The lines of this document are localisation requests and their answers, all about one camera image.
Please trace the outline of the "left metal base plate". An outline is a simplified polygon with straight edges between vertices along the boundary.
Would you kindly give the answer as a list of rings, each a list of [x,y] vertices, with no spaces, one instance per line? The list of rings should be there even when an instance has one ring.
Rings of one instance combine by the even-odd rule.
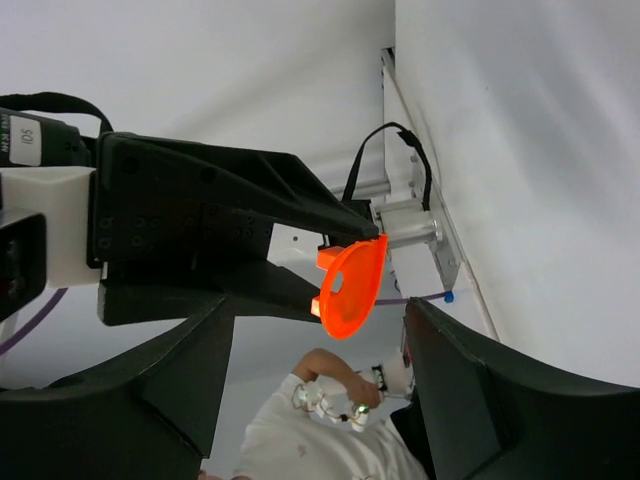
[[[454,289],[462,254],[436,185],[423,206],[426,170],[416,153],[389,154],[385,170],[390,191],[375,200],[371,213],[381,232],[388,236],[388,252],[401,292],[423,295],[429,282],[445,292]]]

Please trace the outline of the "orange round lego piece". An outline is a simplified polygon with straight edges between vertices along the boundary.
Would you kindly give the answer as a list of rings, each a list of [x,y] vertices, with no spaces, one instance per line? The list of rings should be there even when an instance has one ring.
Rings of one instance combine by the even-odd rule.
[[[325,271],[325,277],[311,301],[311,313],[331,338],[350,338],[367,321],[382,283],[388,242],[388,236],[381,234],[318,252],[316,266]]]

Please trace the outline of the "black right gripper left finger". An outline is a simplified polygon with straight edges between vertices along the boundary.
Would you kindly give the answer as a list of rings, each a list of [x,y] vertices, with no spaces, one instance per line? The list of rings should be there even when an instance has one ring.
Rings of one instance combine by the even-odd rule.
[[[171,330],[41,389],[1,394],[4,479],[196,479],[234,330],[219,297]]]

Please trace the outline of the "person in white shirt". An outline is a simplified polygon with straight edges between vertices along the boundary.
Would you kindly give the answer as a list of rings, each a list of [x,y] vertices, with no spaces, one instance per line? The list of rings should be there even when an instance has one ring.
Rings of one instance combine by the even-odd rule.
[[[407,405],[362,431],[342,430],[314,420],[299,393],[321,377],[339,383],[345,391],[351,374],[367,379],[326,349],[306,353],[246,427],[233,478],[435,478],[408,351],[392,356],[381,370],[388,392],[403,395]],[[384,393],[378,389],[382,403]]]

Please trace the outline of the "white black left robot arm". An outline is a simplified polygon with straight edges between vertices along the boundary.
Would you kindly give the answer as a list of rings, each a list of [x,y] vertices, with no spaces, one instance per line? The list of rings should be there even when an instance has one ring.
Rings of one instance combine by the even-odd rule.
[[[315,322],[320,289],[268,258],[278,225],[371,242],[374,223],[296,156],[117,132],[93,104],[1,99],[1,314],[94,285],[109,326],[240,315]]]

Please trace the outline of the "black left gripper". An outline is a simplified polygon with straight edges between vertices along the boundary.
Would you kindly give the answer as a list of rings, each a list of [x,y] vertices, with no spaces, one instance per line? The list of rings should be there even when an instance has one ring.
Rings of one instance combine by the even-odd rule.
[[[318,323],[319,288],[266,261],[273,222],[375,238],[295,155],[111,132],[96,144],[92,255],[108,326],[188,318],[221,301],[236,316]]]

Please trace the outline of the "operator hand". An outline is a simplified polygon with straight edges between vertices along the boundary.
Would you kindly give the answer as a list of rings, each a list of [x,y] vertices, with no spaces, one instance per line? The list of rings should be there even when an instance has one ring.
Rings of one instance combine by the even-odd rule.
[[[347,397],[357,405],[376,409],[381,403],[378,386],[362,378],[357,373],[351,374],[345,380]]]

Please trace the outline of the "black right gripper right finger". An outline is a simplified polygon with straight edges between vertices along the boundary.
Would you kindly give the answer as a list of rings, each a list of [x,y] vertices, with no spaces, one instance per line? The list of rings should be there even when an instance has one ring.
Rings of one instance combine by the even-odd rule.
[[[637,388],[547,365],[420,298],[404,322],[438,478],[638,478]]]

